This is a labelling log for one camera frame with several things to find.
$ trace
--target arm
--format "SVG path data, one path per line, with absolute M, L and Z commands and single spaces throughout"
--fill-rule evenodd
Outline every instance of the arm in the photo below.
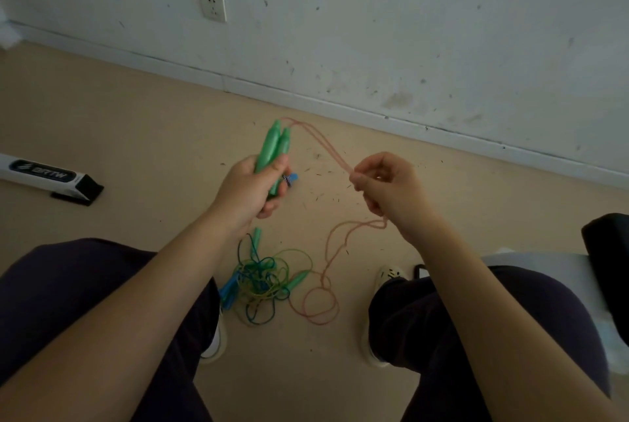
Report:
M 616 421 L 615 407 L 436 214 L 413 165 L 390 153 L 350 176 L 369 209 L 420 252 L 494 420 Z
M 131 418 L 225 249 L 256 214 L 270 216 L 279 204 L 266 197 L 287 170 L 287 156 L 257 175 L 255 162 L 252 156 L 232 167 L 203 215 L 0 388 L 1 420 Z

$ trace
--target electrical outlet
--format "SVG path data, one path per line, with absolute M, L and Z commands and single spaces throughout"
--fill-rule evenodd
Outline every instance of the electrical outlet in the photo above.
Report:
M 225 0 L 200 0 L 200 10 L 205 18 L 224 23 L 227 21 L 225 14 Z

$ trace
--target white wall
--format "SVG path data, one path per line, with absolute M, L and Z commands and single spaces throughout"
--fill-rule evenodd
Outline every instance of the white wall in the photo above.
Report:
M 629 0 L 226 0 L 227 24 L 198 0 L 1 4 L 29 27 L 629 174 Z

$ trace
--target forearm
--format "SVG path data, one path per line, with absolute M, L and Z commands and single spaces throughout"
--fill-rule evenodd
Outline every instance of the forearm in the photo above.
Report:
M 228 237 L 201 216 L 0 388 L 0 419 L 129 420 Z
M 617 420 L 586 374 L 439 216 L 411 242 L 452 318 L 494 420 Z

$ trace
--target beige floor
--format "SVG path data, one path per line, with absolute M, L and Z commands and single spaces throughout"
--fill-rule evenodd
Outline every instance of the beige floor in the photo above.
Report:
M 383 149 L 415 162 L 437 208 L 481 254 L 501 246 L 581 252 L 582 225 L 629 213 L 629 192 L 615 188 L 33 44 L 0 52 L 0 111 L 0 151 L 87 172 L 105 185 L 94 205 L 82 207 L 0 182 L 0 271 L 35 245 L 86 236 L 158 250 L 211 202 L 232 163 L 260 149 L 280 116 L 317 125 L 350 164 Z M 300 130 L 291 161 L 300 180 L 261 224 L 261 251 L 302 248 L 321 267 L 328 231 L 369 213 L 346 174 Z M 410 269 L 419 258 L 393 228 L 354 234 L 330 271 L 342 312 L 328 326 L 309 324 L 287 305 L 257 329 L 228 314 L 227 352 L 196 379 L 215 419 L 399 419 L 418 376 L 372 369 L 357 348 L 374 271 L 389 261 Z M 219 282 L 234 264 L 228 255 Z

